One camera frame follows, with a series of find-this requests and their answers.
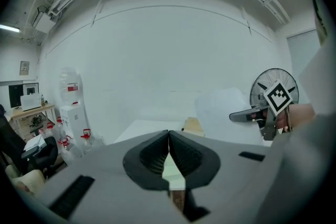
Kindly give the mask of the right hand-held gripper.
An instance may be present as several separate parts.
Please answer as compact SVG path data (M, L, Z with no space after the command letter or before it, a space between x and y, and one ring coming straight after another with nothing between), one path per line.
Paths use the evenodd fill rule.
M229 119L233 122L265 121L265 125L260 128L261 134L265 141L272 141L278 134L277 116L292 102L292 96L279 80L259 96L260 107L255 106L249 110L231 113ZM267 110L266 117L263 114L264 110Z

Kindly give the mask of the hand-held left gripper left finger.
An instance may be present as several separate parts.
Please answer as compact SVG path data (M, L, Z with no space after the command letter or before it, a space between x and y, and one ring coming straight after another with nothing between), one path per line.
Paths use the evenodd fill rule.
M169 154L169 132L164 130L136 145L125 154L126 174L145 190L169 190L169 182L162 175Z

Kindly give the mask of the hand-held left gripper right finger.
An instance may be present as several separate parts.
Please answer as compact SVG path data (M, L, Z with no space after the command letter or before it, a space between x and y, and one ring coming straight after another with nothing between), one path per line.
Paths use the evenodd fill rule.
M176 131L169 131L169 151L185 179L186 189L207 186L221 167L216 152Z

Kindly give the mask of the person's right hand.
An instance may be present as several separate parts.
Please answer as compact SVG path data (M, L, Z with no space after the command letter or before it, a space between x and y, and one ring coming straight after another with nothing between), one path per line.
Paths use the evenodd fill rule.
M290 104L277 116L277 129L284 129L291 132L294 128L308 123L315 117L311 104Z

